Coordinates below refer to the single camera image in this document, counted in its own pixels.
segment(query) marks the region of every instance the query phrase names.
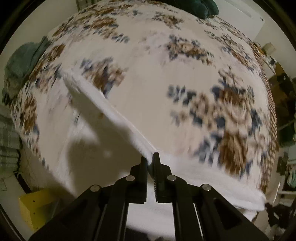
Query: bedspread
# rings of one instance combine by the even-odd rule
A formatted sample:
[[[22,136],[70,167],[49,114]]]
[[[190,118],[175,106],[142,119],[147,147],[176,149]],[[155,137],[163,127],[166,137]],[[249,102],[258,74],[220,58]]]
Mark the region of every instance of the bedspread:
[[[110,0],[71,16],[48,38],[11,114],[49,169],[47,159],[59,161],[77,121],[61,74],[70,69],[157,150],[266,190],[274,103],[256,47],[228,23],[156,1]]]

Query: green cloth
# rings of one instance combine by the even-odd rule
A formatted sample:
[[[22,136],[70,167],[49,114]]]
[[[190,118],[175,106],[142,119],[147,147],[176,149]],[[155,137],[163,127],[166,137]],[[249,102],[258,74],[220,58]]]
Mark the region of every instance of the green cloth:
[[[213,0],[162,0],[161,2],[170,4],[202,19],[219,14],[219,9]]]
[[[44,36],[40,43],[25,43],[11,55],[4,70],[2,102],[8,104],[17,96],[49,45],[50,41]]]

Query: yellow object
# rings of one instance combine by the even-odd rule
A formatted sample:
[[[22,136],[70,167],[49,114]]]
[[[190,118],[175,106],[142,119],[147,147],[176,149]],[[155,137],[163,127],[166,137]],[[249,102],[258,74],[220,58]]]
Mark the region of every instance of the yellow object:
[[[22,218],[32,230],[38,230],[51,218],[52,204],[56,200],[49,189],[20,196]]]

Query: bed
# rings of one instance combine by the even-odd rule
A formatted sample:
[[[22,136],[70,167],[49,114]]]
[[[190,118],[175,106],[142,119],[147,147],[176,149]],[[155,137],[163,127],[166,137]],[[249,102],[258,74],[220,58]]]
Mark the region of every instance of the bed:
[[[104,177],[98,151],[120,157],[113,166],[133,152],[102,134],[106,128],[149,162],[159,152],[188,183],[209,183],[238,208],[264,209],[276,117],[260,51],[247,37],[218,17],[202,20],[157,1],[110,0],[71,16],[48,38],[11,116],[71,194],[82,192],[71,169],[78,148],[88,146],[78,155],[81,165],[100,163],[97,175]],[[112,157],[110,149],[119,154]],[[130,205],[127,225],[173,237],[170,206],[156,204],[148,186],[146,206]]]

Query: white panel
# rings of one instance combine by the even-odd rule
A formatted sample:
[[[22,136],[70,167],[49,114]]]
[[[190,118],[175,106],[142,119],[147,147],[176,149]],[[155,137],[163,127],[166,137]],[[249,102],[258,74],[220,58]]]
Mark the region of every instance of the white panel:
[[[254,40],[264,24],[264,19],[240,0],[214,0],[221,19]]]

